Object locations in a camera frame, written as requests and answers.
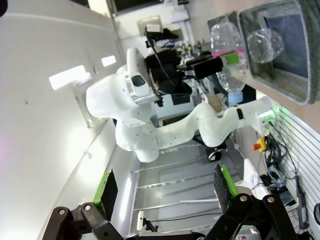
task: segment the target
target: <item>plastic bottle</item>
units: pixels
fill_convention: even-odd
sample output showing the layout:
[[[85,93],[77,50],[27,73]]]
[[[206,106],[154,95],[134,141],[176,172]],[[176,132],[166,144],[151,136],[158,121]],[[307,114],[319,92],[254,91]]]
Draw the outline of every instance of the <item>plastic bottle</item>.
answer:
[[[224,66],[217,77],[221,86],[228,92],[230,103],[243,101],[242,89],[245,87],[246,54],[242,38],[236,26],[231,22],[216,24],[211,29],[212,56],[237,52],[239,63]]]

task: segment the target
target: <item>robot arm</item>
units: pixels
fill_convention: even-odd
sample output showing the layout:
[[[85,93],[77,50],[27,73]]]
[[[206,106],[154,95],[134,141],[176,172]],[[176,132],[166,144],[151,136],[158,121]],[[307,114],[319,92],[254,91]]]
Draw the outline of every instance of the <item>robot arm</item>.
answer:
[[[155,128],[150,121],[151,104],[162,98],[159,86],[163,78],[152,74],[147,62],[136,48],[131,48],[127,51],[127,71],[110,75],[86,91],[89,112],[94,117],[116,119],[116,143],[124,150],[135,151],[141,162],[152,162],[159,150],[190,141],[197,130],[208,147],[219,146],[233,130],[245,126],[261,132],[259,115],[273,106],[267,97],[228,108],[222,118],[209,104],[201,103],[184,119]],[[206,66],[208,59],[197,61],[194,69],[203,62]]]

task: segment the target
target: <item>fluorescent light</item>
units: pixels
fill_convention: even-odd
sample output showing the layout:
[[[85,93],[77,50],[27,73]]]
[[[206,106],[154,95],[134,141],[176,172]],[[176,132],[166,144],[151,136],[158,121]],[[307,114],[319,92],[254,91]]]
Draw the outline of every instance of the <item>fluorescent light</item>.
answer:
[[[85,75],[85,67],[80,65],[49,77],[49,81],[52,89],[57,90],[75,80],[83,79]]]
[[[114,55],[107,56],[101,59],[104,67],[114,64],[116,61],[116,57]]]
[[[131,180],[128,177],[128,179],[126,180],[126,184],[125,184],[125,189],[124,189],[124,194],[123,194],[123,199],[122,199],[122,204],[121,204],[121,210],[120,210],[120,215],[119,215],[122,222],[124,222],[125,218],[126,218],[130,190],[131,190],[131,184],[132,184]]]

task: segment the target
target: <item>striped metal panel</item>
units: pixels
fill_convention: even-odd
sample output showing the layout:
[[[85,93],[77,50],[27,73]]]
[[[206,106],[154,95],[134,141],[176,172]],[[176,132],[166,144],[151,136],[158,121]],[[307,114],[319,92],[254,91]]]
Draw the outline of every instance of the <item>striped metal panel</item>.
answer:
[[[276,128],[284,138],[298,169],[300,184],[305,192],[312,235],[320,240],[320,226],[317,225],[313,214],[314,206],[320,203],[320,134],[284,107],[279,109]],[[284,159],[282,167],[287,176],[293,176],[294,167],[289,156]],[[286,186],[296,197],[295,181],[287,179]]]

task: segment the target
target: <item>screw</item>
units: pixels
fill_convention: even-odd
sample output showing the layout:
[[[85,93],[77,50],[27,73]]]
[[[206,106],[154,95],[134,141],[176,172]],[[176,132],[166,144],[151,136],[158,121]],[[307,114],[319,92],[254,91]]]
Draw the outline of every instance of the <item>screw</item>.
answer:
[[[86,206],[84,206],[84,210],[90,210],[91,209],[91,206],[90,205],[86,205]]]
[[[269,202],[269,203],[272,204],[274,201],[275,201],[275,199],[274,199],[272,196],[271,196],[271,197],[268,197],[268,202]]]
[[[241,196],[240,197],[241,202],[245,202],[248,200],[247,196]]]

